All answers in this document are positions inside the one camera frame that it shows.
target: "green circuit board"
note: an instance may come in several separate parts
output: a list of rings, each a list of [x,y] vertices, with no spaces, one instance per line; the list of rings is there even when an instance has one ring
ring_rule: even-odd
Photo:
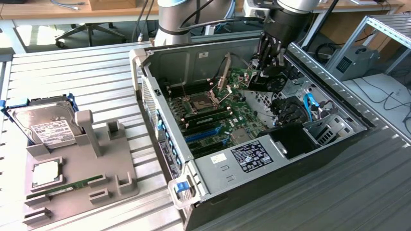
[[[225,97],[219,104],[215,104],[215,102],[211,101],[211,93],[208,91],[199,92],[184,97],[172,98],[168,101],[168,105],[170,107],[174,120],[180,126],[182,135],[184,132],[189,130],[186,129],[184,122],[181,122],[181,119],[185,116],[189,117],[190,115],[201,115],[201,113],[212,112],[227,107],[231,108],[229,114],[227,113],[227,118],[207,124],[213,128],[219,128],[219,133],[186,142],[195,158],[209,154],[209,152],[213,153],[213,150],[211,149],[200,153],[197,153],[196,150],[201,150],[201,148],[207,149],[207,147],[211,147],[212,144],[221,141],[224,141],[224,146],[220,149],[237,145],[239,140],[231,136],[233,131],[240,129],[240,133],[244,134],[245,132],[249,139],[253,139],[257,137],[257,134],[267,129],[259,118],[255,116],[247,102],[243,101],[241,98],[241,92],[247,89],[244,77],[245,72],[247,70],[244,69],[232,69],[227,82],[227,85],[232,91],[231,93],[228,88],[224,88],[223,90],[219,90],[217,87],[212,88],[215,98],[221,100]],[[204,131],[199,131],[189,136],[201,134],[201,132]]]

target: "barcode label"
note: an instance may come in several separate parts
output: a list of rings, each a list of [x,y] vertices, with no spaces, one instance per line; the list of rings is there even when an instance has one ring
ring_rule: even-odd
[[[66,120],[33,125],[32,130],[45,146],[74,139]]]

